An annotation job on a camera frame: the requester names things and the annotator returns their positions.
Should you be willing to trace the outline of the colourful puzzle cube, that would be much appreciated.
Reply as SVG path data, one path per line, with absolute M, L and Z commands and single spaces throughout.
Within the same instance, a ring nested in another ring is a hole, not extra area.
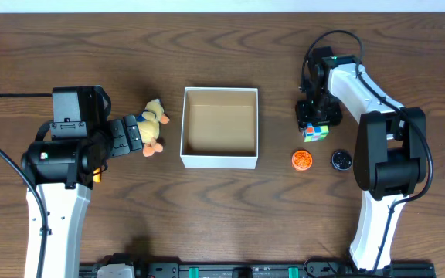
M 303 131 L 304 142 L 322 141 L 327 137 L 328 133 L 329 128 L 327 125 L 314 126 L 311 123 L 307 123 Z

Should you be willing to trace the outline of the black round gear toy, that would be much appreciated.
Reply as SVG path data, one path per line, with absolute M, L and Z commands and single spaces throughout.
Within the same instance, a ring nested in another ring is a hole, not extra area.
M 331 165 L 337 171 L 348 171 L 353 165 L 352 156 L 346 150 L 336 150 L 331 156 Z

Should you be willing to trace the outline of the white cardboard box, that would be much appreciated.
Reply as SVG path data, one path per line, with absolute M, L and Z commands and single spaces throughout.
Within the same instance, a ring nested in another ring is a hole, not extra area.
M 186 168 L 255 169 L 257 88 L 186 87 L 180 158 Z

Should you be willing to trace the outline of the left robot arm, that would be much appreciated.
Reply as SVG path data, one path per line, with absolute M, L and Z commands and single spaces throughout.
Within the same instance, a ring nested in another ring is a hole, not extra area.
M 93 184 L 107 160 L 142 149 L 135 116 L 109 120 L 111 101 L 101 86 L 53 89 L 53 119 L 22 156 L 32 183 L 26 199 L 27 277 L 77 277 L 83 223 Z

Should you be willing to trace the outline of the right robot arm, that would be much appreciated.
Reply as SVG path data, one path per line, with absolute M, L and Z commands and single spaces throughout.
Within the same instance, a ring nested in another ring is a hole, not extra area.
M 341 123 L 343 107 L 358 123 L 349 167 L 362 190 L 362 207 L 349 253 L 357 270 L 380 270 L 391 263 L 400 212 L 426 176 L 425 114 L 390 98 L 353 55 L 336 56 L 326 46 L 304 61 L 310 75 L 301 91 L 307 96 L 295 106 L 304 141 L 325 139 Z

